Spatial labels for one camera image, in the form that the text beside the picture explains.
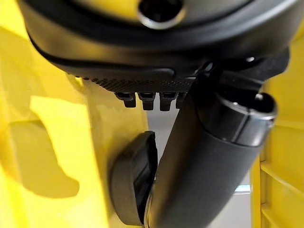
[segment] white wall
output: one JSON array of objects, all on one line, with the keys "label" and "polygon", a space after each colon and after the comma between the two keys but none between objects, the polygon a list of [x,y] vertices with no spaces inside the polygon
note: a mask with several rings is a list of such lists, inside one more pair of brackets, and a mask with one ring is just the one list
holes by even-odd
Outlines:
[{"label": "white wall", "polygon": [[[169,112],[159,111],[159,98],[154,102],[154,110],[148,111],[149,129],[156,133],[156,144],[159,159],[163,153],[178,110],[175,101]],[[249,185],[249,174],[244,178],[243,185]],[[234,195],[209,228],[250,228],[250,195]]]}]

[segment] yellow plastic rib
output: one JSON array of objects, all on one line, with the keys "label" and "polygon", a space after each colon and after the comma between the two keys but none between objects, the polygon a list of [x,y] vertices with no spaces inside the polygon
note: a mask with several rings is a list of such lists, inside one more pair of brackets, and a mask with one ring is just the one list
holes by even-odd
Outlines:
[{"label": "yellow plastic rib", "polygon": [[266,217],[266,219],[269,221],[272,228],[285,228],[283,223],[273,213],[273,211],[271,210],[271,208],[268,205],[263,204],[261,207],[261,212]]},{"label": "yellow plastic rib", "polygon": [[261,169],[269,176],[274,178],[279,183],[283,184],[290,191],[295,193],[297,196],[304,199],[304,185],[294,180],[292,177],[287,176],[279,169],[274,168],[270,163],[264,161],[261,163]]},{"label": "yellow plastic rib", "polygon": [[277,120],[275,124],[276,126],[280,126],[280,127],[288,127],[298,130],[304,130],[304,122]]}]

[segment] round hole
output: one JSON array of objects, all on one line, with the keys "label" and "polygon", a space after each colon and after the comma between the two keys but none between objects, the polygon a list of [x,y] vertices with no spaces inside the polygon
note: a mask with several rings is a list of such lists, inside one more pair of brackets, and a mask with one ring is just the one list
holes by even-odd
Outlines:
[{"label": "round hole", "polygon": [[151,29],[169,29],[184,16],[181,0],[142,0],[138,6],[138,19]]}]

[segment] yellow wall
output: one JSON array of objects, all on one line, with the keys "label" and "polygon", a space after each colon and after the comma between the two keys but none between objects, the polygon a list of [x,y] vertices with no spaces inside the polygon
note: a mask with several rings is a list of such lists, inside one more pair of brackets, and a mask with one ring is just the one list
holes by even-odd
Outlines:
[{"label": "yellow wall", "polygon": [[251,171],[253,228],[304,227],[304,23],[286,73],[271,79],[279,116]]},{"label": "yellow wall", "polygon": [[44,60],[15,2],[0,0],[0,227],[125,228],[107,174],[147,129],[137,104]]}]

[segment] black plastic housing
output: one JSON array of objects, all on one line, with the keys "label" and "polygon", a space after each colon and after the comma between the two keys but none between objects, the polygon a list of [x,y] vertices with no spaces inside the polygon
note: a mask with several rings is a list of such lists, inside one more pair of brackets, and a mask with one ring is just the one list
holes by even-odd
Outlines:
[{"label": "black plastic housing", "polygon": [[254,0],[204,23],[155,31],[97,16],[70,1],[18,1],[37,50],[60,69],[114,92],[187,92],[214,59],[286,48],[303,0]]}]

